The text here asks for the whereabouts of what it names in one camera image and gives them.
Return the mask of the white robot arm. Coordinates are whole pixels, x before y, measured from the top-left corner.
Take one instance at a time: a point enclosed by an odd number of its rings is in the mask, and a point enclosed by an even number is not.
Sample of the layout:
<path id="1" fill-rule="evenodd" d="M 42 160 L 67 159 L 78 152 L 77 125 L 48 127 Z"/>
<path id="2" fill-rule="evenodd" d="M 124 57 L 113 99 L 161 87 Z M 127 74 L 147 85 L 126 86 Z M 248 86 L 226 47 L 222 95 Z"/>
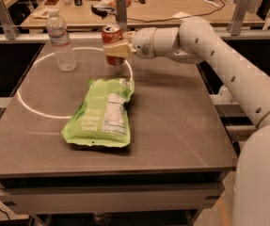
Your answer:
<path id="1" fill-rule="evenodd" d="M 143 28 L 106 42 L 108 56 L 167 57 L 207 62 L 257 127 L 244 144 L 235 174 L 231 226 L 270 226 L 270 76 L 228 46 L 200 17 L 179 27 Z"/>

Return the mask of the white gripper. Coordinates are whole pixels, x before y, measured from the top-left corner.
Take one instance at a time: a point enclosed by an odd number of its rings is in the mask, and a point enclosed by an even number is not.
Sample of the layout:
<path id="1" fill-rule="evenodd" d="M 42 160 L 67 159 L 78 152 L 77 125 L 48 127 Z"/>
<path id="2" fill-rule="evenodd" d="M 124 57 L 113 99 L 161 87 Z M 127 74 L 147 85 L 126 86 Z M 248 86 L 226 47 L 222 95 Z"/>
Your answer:
<path id="1" fill-rule="evenodd" d="M 156 28 L 143 28 L 135 31 L 123 32 L 124 39 L 132 39 L 132 42 L 128 40 L 120 40 L 118 42 L 105 44 L 103 50 L 107 56 L 111 57 L 130 57 L 132 54 L 136 54 L 140 58 L 152 59 L 155 58 L 153 37 Z"/>

